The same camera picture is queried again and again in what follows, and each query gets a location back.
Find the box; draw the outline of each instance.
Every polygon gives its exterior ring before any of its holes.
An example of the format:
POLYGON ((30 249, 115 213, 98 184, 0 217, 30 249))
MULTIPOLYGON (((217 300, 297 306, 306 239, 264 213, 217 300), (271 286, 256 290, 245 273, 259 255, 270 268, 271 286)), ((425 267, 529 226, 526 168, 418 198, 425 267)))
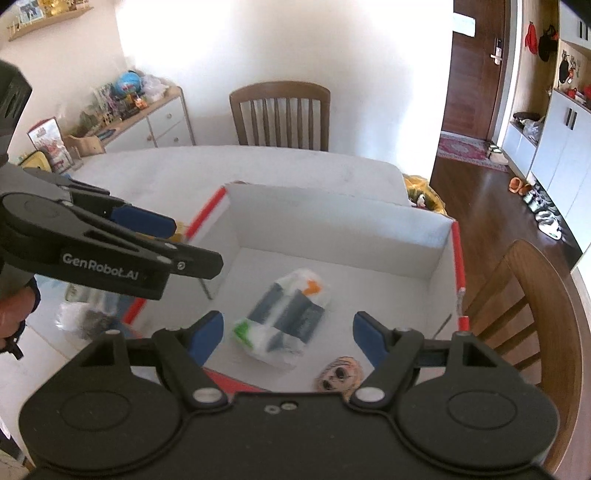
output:
POLYGON ((221 188, 187 231, 192 245, 222 254, 213 280, 171 276, 160 301, 138 301, 125 321, 145 336, 187 327, 209 310, 224 316, 223 341, 206 366, 271 391, 311 391, 337 357, 372 366, 353 340, 355 313, 426 338, 459 329, 465 291, 457 222, 437 213, 312 189, 235 183, 221 188), (308 268, 331 301, 300 362, 281 370, 247 355, 232 338, 278 278, 308 268))

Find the picture frame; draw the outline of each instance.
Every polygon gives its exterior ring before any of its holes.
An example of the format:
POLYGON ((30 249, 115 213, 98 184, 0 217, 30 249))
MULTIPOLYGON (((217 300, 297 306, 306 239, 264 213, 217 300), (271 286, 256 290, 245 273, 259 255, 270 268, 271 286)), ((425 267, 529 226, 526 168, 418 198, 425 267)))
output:
POLYGON ((29 24, 45 17, 38 0, 18 0, 18 18, 20 23, 29 24))

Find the wooden door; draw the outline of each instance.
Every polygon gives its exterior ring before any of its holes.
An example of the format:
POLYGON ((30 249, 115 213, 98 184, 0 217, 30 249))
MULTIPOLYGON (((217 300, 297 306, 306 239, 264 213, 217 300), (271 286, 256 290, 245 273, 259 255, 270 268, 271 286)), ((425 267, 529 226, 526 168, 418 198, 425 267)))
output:
POLYGON ((502 64, 496 65, 491 54, 496 41, 505 38, 505 0, 454 0, 454 12, 474 18, 476 33, 453 33, 442 130, 484 140, 496 120, 502 64))

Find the plastic bag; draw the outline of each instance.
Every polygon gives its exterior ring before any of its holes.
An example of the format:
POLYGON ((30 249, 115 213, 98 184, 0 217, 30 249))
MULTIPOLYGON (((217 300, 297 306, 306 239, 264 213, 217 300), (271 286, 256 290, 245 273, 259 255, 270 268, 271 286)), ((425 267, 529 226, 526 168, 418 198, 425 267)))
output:
POLYGON ((164 96, 168 85, 163 84, 159 78, 154 75, 144 75, 142 77, 142 89, 146 94, 148 103, 154 103, 164 96))
POLYGON ((419 206, 424 203, 425 210, 447 215, 445 203, 439 197, 437 192, 429 186, 427 179, 419 175, 403 175, 404 184, 407 188, 408 199, 413 206, 419 206))
POLYGON ((523 120, 523 134, 531 138, 534 142, 538 143, 542 136, 542 130, 544 129, 544 118, 541 118, 537 122, 533 120, 523 120))
POLYGON ((115 293, 70 284, 65 296, 57 312, 56 325, 78 338, 94 339, 115 319, 119 302, 115 293))
POLYGON ((299 269, 277 280, 250 314, 232 329, 250 355, 293 368, 316 331, 330 293, 318 275, 299 269))

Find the orange slipper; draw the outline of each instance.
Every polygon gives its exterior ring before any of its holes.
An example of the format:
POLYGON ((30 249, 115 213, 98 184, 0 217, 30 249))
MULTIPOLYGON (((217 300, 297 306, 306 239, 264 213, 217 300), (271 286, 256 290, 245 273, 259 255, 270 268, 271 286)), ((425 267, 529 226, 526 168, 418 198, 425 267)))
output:
POLYGON ((517 190, 517 193, 519 193, 519 195, 521 195, 522 197, 525 196, 525 194, 527 192, 529 192, 533 187, 529 184, 526 183, 525 185, 523 185, 519 190, 517 190))
POLYGON ((511 193, 517 193, 519 189, 523 186, 523 182, 518 177, 513 177, 509 182, 509 191, 511 193))

